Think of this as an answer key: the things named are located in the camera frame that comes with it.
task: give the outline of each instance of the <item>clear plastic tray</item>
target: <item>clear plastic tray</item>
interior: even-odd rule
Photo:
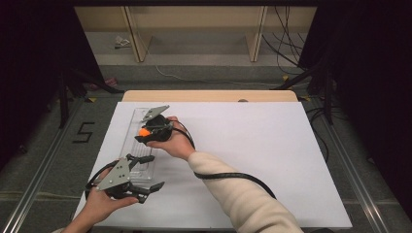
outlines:
[[[130,125],[124,139],[123,148],[121,149],[120,157],[125,157],[129,153],[133,156],[156,156],[158,149],[152,149],[146,147],[144,144],[137,142],[134,138],[139,133],[140,128],[143,126],[142,119],[149,111],[149,108],[138,108],[133,112],[133,117],[130,121]],[[154,177],[155,160],[150,163],[136,164],[130,171],[130,180],[132,183],[148,183]]]

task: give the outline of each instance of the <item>white table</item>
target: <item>white table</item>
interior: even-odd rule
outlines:
[[[260,178],[301,227],[350,228],[324,158],[298,102],[121,102],[91,172],[120,156],[135,108],[170,105],[198,150],[213,153],[241,172]],[[157,230],[231,228],[228,217],[187,163],[160,151],[154,183],[165,182],[143,205],[114,212],[100,226]],[[83,197],[77,212],[83,207]]]

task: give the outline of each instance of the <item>white sleeve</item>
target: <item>white sleeve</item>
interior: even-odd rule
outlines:
[[[194,152],[188,163],[199,174],[237,172],[205,152]],[[205,180],[204,183],[237,232],[302,232],[292,213],[256,183],[245,179]]]

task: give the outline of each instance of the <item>black strap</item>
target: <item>black strap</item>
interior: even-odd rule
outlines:
[[[266,185],[263,181],[259,180],[258,178],[251,176],[249,174],[245,173],[218,173],[218,174],[210,174],[210,175],[205,175],[205,174],[198,174],[194,173],[194,175],[201,179],[201,180],[216,180],[216,179],[227,179],[227,178],[240,178],[240,179],[246,179],[249,181],[252,181],[254,183],[259,184],[264,190],[266,190],[267,193],[273,198],[276,199],[275,194],[270,190],[269,186]]]

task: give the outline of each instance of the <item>orange object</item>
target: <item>orange object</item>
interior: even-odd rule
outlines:
[[[139,136],[146,137],[146,136],[149,136],[149,135],[151,135],[151,131],[149,131],[146,128],[141,128],[140,129]]]

